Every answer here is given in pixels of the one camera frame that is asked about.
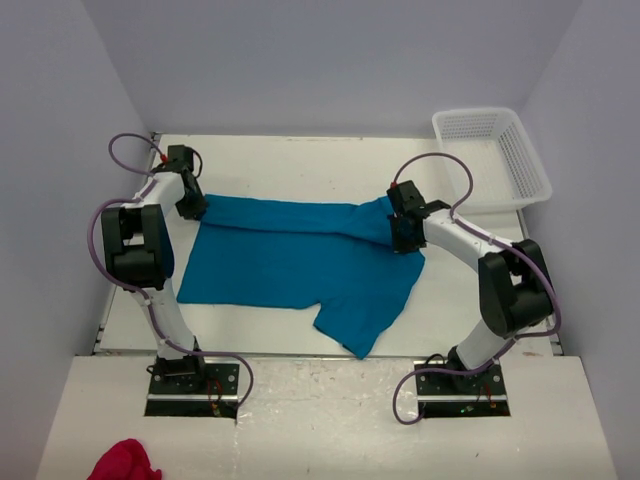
blue garment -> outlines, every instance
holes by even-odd
[[[314,326],[364,358],[404,309],[420,253],[391,248],[386,197],[363,205],[207,195],[178,301],[321,304]]]

white basket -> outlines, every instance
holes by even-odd
[[[459,157],[473,174],[474,190],[461,211],[516,210],[551,197],[547,174],[513,110],[449,110],[436,113],[432,121],[440,149]],[[460,198],[468,188],[467,176],[456,163],[445,165]]]

black metal base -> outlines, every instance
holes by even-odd
[[[442,366],[423,363],[416,365],[415,369]],[[510,415],[500,365],[493,365],[487,371],[470,377],[437,373],[417,375],[416,391],[419,397],[418,410],[423,413],[423,418]]]
[[[207,363],[201,375],[152,375],[145,416],[235,419],[239,373],[237,364]]]

white floor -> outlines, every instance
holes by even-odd
[[[199,182],[205,193],[305,202],[362,203],[385,195],[397,168],[409,158],[437,149],[434,140],[388,138],[301,138],[165,135],[161,147],[186,144],[204,158]],[[451,202],[452,189],[439,159],[414,164],[412,179],[427,200]],[[515,213],[470,216],[484,228],[522,238]],[[176,257],[176,292],[198,224],[174,211],[167,225]],[[446,353],[479,319],[476,274],[438,247],[425,251],[426,266],[408,305],[376,343],[372,356]],[[182,305],[187,324],[208,350],[269,355],[348,356],[312,324],[318,307],[307,310],[230,305]],[[137,304],[115,292],[100,347],[106,351],[154,351],[155,342]],[[523,342],[524,351],[550,355],[546,339]]]
[[[114,443],[137,438],[166,480],[615,480],[575,357],[502,362],[511,417],[431,419],[390,409],[407,359],[250,359],[254,395],[232,420],[143,416],[151,357],[76,358],[38,479],[85,479]],[[415,415],[414,383],[400,398]]]

gray wall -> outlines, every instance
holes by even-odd
[[[23,479],[105,302],[87,220],[140,184],[111,163],[107,142],[144,128],[79,0],[3,2],[0,64],[0,476]],[[139,144],[119,151],[146,157]]]
[[[581,0],[84,0],[145,123],[423,135],[524,105]]]
[[[621,479],[640,478],[640,2],[585,0],[522,118],[553,197],[526,211]]]

